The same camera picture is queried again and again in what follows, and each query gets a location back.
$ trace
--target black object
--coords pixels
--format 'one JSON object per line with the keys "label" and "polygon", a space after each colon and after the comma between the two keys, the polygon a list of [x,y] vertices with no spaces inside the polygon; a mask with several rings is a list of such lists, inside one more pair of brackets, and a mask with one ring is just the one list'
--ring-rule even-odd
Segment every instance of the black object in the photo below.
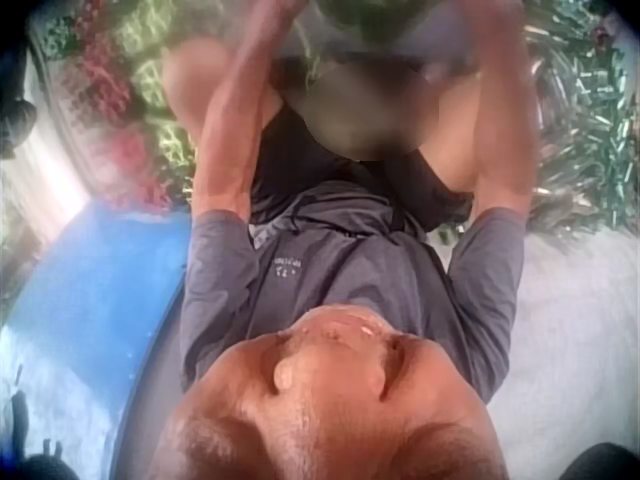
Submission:
{"label": "black object", "polygon": [[640,459],[612,443],[601,443],[580,455],[560,480],[637,480]]}

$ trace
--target blue surface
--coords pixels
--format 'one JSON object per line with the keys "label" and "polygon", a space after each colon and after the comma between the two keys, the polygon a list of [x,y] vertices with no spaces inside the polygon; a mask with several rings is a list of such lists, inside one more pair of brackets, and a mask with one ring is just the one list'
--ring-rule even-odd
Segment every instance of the blue surface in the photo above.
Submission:
{"label": "blue surface", "polygon": [[190,222],[187,213],[125,215],[93,202],[46,253],[9,318],[114,418],[182,287]]}

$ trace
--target gray t-shirt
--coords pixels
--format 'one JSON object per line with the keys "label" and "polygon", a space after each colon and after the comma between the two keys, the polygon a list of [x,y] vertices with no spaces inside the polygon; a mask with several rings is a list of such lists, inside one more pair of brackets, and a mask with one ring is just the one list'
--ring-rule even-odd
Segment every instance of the gray t-shirt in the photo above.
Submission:
{"label": "gray t-shirt", "polygon": [[394,214],[383,197],[328,182],[302,195],[259,247],[237,215],[199,217],[181,319],[185,385],[238,342],[320,305],[354,304],[439,343],[488,402],[509,368],[524,224],[507,209],[484,213],[446,272],[419,234],[394,227]]}

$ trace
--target man's right arm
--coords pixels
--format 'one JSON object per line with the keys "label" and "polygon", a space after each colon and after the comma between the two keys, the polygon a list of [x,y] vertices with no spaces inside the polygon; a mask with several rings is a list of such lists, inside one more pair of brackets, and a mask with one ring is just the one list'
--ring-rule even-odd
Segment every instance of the man's right arm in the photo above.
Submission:
{"label": "man's right arm", "polygon": [[493,208],[526,221],[539,162],[536,91],[519,0],[458,0],[481,70],[474,218]]}

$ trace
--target skin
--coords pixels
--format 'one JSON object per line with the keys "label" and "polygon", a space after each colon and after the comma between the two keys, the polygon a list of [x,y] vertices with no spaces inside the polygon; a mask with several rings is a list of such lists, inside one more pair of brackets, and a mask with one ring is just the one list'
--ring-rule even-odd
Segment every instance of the skin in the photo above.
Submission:
{"label": "skin", "polygon": [[[434,170],[474,190],[476,215],[503,207],[524,221],[537,138],[521,12],[497,0],[458,3],[482,73],[475,91],[457,90],[471,103],[469,140],[450,157],[459,168]],[[261,131],[282,105],[268,85],[271,58],[304,5],[254,0],[232,55],[195,40],[167,58],[169,102],[199,141],[194,216],[229,210],[248,221]],[[462,128],[454,120],[440,121]],[[453,151],[424,148],[437,158]],[[169,419],[151,470],[166,479],[503,478],[503,460],[484,404],[442,348],[370,310],[333,305],[221,355]]]}

